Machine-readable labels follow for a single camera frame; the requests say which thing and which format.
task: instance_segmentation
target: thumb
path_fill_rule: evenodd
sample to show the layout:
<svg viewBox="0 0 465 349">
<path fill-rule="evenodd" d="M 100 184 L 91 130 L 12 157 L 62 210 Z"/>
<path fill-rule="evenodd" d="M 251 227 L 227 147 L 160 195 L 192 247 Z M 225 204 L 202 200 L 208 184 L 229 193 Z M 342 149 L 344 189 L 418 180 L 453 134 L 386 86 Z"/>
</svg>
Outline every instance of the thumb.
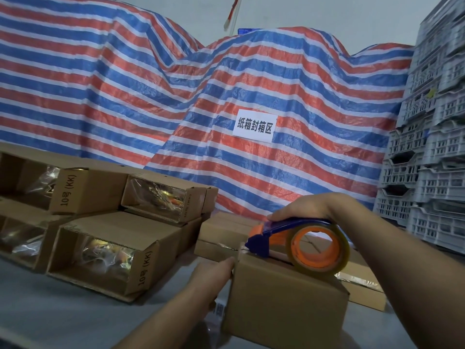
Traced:
<svg viewBox="0 0 465 349">
<path fill-rule="evenodd" d="M 284 208 L 278 209 L 273 214 L 267 216 L 268 220 L 271 222 L 279 222 L 283 221 L 284 219 L 292 217 L 292 203 L 288 204 Z"/>
</svg>

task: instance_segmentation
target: striped tarpaulin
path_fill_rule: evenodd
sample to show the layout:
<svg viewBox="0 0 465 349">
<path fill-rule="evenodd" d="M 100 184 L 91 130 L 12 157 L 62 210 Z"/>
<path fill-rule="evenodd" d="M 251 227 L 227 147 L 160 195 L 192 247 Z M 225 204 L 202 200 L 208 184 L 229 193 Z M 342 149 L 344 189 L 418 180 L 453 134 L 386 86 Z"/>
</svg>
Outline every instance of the striped tarpaulin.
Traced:
<svg viewBox="0 0 465 349">
<path fill-rule="evenodd" d="M 327 191 L 371 208 L 411 56 L 303 27 L 204 47 L 111 0 L 0 0 L 0 139 L 215 185 L 249 216 Z M 272 143 L 232 135 L 241 108 L 279 116 Z"/>
</svg>

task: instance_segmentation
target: blue object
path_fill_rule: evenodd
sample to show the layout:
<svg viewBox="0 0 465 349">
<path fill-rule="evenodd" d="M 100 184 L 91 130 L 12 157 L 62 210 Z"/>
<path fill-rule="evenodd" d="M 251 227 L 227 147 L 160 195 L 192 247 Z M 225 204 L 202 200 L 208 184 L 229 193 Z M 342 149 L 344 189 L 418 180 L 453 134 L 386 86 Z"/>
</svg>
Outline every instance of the blue object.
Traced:
<svg viewBox="0 0 465 349">
<path fill-rule="evenodd" d="M 263 224 L 260 234 L 249 237 L 245 247 L 247 247 L 253 254 L 263 258 L 268 258 L 270 256 L 271 235 L 308 223 L 331 225 L 329 220 L 320 218 L 289 218 L 280 222 L 266 222 Z"/>
<path fill-rule="evenodd" d="M 253 31 L 259 31 L 261 28 L 239 28 L 237 29 L 238 35 L 244 35 Z"/>
</svg>

